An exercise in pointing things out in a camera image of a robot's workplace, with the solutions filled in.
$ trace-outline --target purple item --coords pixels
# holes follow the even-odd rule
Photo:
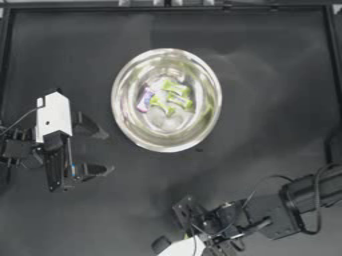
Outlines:
[[[153,91],[148,87],[144,88],[144,94],[136,106],[140,112],[145,113],[148,111],[149,100],[153,97],[153,95],[154,95]]]

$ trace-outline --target dark tabletop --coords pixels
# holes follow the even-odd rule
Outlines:
[[[174,154],[134,146],[110,112],[120,68],[137,54],[161,47],[196,54],[223,89],[221,115],[211,135]],[[317,11],[18,12],[5,122],[13,122],[56,87],[73,109],[110,135],[104,144],[74,141],[74,156],[112,163],[116,170],[68,193],[49,193],[44,171],[17,169],[0,197],[1,255],[152,255],[156,237],[180,238],[169,209],[185,194],[213,208],[244,198],[263,176],[297,177],[324,164],[323,140],[339,113]],[[268,182],[260,193],[276,193],[280,185]],[[340,214],[340,207],[323,211],[323,230],[315,237],[268,241],[253,235],[241,255],[339,256]]]

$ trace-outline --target metal bowl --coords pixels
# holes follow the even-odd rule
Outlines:
[[[169,79],[190,88],[190,112],[177,105],[166,117],[149,107],[136,105],[144,88]],[[134,57],[121,69],[112,87],[112,112],[126,137],[140,147],[156,152],[177,152],[195,146],[209,134],[220,114],[221,90],[217,78],[193,54],[177,49],[150,50]]]

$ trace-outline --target white robot part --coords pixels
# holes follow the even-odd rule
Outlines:
[[[172,243],[157,256],[200,256],[204,249],[204,243],[195,236],[195,238]]]
[[[58,92],[37,99],[36,142],[44,143],[44,136],[60,131],[72,136],[69,100]]]

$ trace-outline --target bowl rim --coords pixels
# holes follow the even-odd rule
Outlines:
[[[178,144],[174,146],[168,146],[168,147],[146,142],[126,128],[126,126],[124,124],[122,112],[120,111],[120,109],[121,109],[120,108],[120,100],[117,100],[117,101],[113,100],[118,93],[120,81],[121,81],[122,77],[125,76],[126,71],[130,69],[132,65],[134,63],[137,63],[140,60],[145,59],[146,56],[150,57],[153,55],[160,55],[160,54],[166,54],[166,53],[181,54],[188,59],[193,59],[195,62],[197,62],[197,64],[205,70],[209,78],[212,79],[212,85],[215,87],[213,89],[216,92],[216,106],[217,106],[205,129],[203,130],[203,132],[199,133],[199,135],[195,137],[195,139],[192,139],[190,141],[188,141],[182,144]],[[116,122],[121,132],[138,147],[141,147],[146,150],[154,151],[154,152],[160,152],[160,153],[174,153],[174,152],[186,150],[190,147],[193,147],[195,145],[197,145],[205,139],[205,137],[208,136],[208,134],[211,133],[211,131],[216,125],[216,122],[217,122],[217,119],[220,116],[221,101],[223,101],[223,96],[221,96],[220,83],[219,83],[217,77],[216,77],[211,67],[195,54],[189,53],[188,51],[174,49],[174,48],[152,49],[152,50],[142,52],[136,57],[133,57],[128,61],[128,63],[124,65],[124,67],[121,68],[121,70],[114,78],[112,90],[110,90],[110,108],[112,108],[112,113],[113,113],[113,119],[114,119],[114,122]]]

